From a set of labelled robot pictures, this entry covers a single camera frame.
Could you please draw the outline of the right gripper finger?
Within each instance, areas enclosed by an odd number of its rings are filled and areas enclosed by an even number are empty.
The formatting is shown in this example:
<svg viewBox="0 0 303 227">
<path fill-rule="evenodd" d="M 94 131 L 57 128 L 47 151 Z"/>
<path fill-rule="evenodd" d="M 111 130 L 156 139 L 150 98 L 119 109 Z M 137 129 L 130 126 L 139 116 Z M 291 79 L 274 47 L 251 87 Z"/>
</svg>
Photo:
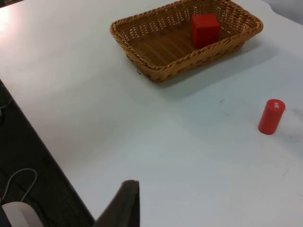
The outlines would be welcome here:
<svg viewBox="0 0 303 227">
<path fill-rule="evenodd" d="M 140 186 L 136 180 L 122 182 L 116 195 L 94 223 L 95 227 L 139 227 Z"/>
</svg>

